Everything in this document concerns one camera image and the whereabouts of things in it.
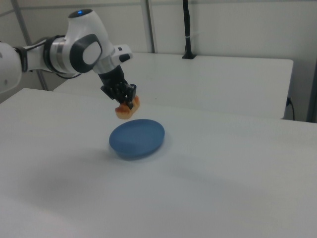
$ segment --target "table surface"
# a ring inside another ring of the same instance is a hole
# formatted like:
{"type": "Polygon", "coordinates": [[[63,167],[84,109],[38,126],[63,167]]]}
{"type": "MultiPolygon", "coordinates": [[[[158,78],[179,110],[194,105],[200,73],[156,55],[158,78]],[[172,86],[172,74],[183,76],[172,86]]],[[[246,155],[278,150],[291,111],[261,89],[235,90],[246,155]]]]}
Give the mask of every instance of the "table surface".
{"type": "MultiPolygon", "coordinates": [[[[256,59],[134,53],[122,64],[129,83],[144,102],[211,112],[284,117],[293,62],[256,59]]],[[[105,97],[93,71],[70,79],[54,91],[105,97]]]]}
{"type": "Polygon", "coordinates": [[[112,100],[23,89],[0,104],[0,236],[317,237],[317,125],[141,102],[166,131],[129,161],[112,100]]]}

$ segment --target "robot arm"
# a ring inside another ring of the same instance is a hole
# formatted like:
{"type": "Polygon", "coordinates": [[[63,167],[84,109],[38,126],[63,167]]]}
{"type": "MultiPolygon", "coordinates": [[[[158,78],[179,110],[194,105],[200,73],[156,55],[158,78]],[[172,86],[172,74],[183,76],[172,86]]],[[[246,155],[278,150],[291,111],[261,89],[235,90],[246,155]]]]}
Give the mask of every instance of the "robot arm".
{"type": "MultiPolygon", "coordinates": [[[[0,52],[4,45],[0,43],[0,52]]],[[[5,47],[6,52],[9,52],[8,45],[5,47]]],[[[104,84],[101,89],[111,99],[133,107],[131,102],[135,97],[136,86],[127,83],[120,66],[133,57],[132,52],[127,45],[114,46],[110,42],[102,21],[91,9],[69,15],[65,36],[46,38],[33,46],[16,47],[11,51],[8,54],[12,55],[15,64],[16,56],[13,54],[19,55],[22,72],[42,69],[59,75],[79,75],[93,70],[104,84]]],[[[8,71],[1,66],[0,70],[8,71]]]]}

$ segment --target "black pole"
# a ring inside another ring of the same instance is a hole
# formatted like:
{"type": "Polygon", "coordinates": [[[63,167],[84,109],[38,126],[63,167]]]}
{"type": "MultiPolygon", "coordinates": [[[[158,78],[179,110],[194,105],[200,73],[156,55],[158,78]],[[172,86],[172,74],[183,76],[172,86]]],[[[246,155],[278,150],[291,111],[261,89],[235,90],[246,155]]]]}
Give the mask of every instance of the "black pole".
{"type": "Polygon", "coordinates": [[[196,55],[192,53],[191,43],[190,43],[190,15],[188,10],[188,0],[183,0],[183,9],[184,9],[184,23],[185,23],[185,55],[183,59],[193,59],[196,55]]]}

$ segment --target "gray stripe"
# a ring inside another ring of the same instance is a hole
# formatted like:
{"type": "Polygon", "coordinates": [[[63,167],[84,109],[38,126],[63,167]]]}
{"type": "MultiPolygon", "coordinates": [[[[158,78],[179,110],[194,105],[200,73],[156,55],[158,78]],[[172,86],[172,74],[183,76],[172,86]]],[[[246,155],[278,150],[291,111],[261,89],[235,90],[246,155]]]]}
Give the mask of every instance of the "gray stripe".
{"type": "MultiPolygon", "coordinates": [[[[16,18],[17,18],[17,20],[19,22],[22,34],[23,34],[24,39],[25,39],[25,42],[29,46],[29,45],[32,44],[32,42],[31,42],[30,35],[29,35],[29,33],[28,33],[27,29],[26,29],[26,25],[25,25],[21,10],[19,8],[19,4],[18,4],[17,0],[11,0],[11,3],[12,3],[12,6],[13,6],[13,9],[14,9],[16,18]]],[[[42,86],[43,90],[48,90],[48,86],[47,86],[47,84],[45,82],[45,79],[44,79],[44,76],[43,76],[42,72],[40,70],[37,70],[36,73],[37,73],[37,75],[39,77],[39,80],[40,80],[40,83],[41,83],[41,86],[42,86]]]]}
{"type": "MultiPolygon", "coordinates": [[[[317,1],[317,0],[188,0],[188,4],[202,4],[202,3],[243,3],[243,2],[286,2],[286,1],[317,1]]],[[[171,1],[153,1],[152,5],[182,5],[183,2],[179,0],[171,1]]]]}
{"type": "Polygon", "coordinates": [[[3,12],[3,13],[0,13],[0,17],[5,16],[5,15],[8,15],[8,14],[13,13],[13,12],[14,12],[14,9],[9,10],[9,11],[5,11],[5,12],[3,12]]]}
{"type": "Polygon", "coordinates": [[[155,53],[155,42],[154,42],[154,31],[153,31],[153,25],[152,25],[152,7],[150,6],[149,3],[150,0],[146,0],[147,4],[147,13],[148,13],[148,23],[149,23],[149,28],[150,28],[150,35],[151,35],[151,46],[152,46],[152,53],[155,53]]]}
{"type": "Polygon", "coordinates": [[[152,35],[152,27],[150,23],[150,15],[148,9],[148,0],[141,0],[141,8],[142,8],[142,17],[143,17],[143,26],[145,31],[145,38],[148,47],[148,53],[154,52],[153,45],[153,35],[152,35]]]}
{"type": "Polygon", "coordinates": [[[51,5],[51,6],[24,6],[21,10],[34,9],[61,9],[61,8],[88,8],[88,7],[107,7],[107,6],[138,6],[140,2],[117,2],[117,3],[97,3],[97,4],[75,4],[75,5],[51,5]]]}
{"type": "Polygon", "coordinates": [[[306,121],[317,122],[317,61],[306,121]]]}

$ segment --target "black cable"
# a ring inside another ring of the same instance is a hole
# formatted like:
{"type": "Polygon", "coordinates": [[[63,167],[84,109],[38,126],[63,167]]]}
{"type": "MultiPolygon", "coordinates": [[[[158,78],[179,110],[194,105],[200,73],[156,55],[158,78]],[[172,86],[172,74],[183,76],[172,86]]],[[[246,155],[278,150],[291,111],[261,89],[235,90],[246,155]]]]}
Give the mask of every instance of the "black cable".
{"type": "Polygon", "coordinates": [[[60,78],[63,78],[63,79],[72,79],[72,78],[76,78],[76,77],[78,77],[78,76],[80,76],[81,75],[81,73],[79,73],[79,74],[77,74],[77,75],[75,75],[75,76],[73,76],[73,77],[63,77],[63,76],[61,76],[60,74],[56,74],[58,77],[60,77],[60,78]]]}
{"type": "Polygon", "coordinates": [[[35,49],[36,47],[39,47],[39,46],[44,45],[44,44],[45,44],[45,42],[42,42],[42,43],[37,44],[37,45],[34,45],[34,46],[30,47],[30,48],[27,48],[26,51],[30,51],[30,50],[35,49]]]}
{"type": "Polygon", "coordinates": [[[294,110],[294,105],[293,105],[293,102],[292,102],[291,98],[287,98],[286,106],[288,106],[288,105],[291,105],[291,106],[292,106],[293,120],[295,120],[295,110],[294,110]]]}
{"type": "Polygon", "coordinates": [[[294,106],[293,106],[292,101],[290,101],[289,104],[292,106],[292,110],[293,110],[293,120],[295,120],[295,111],[294,111],[294,106]]]}

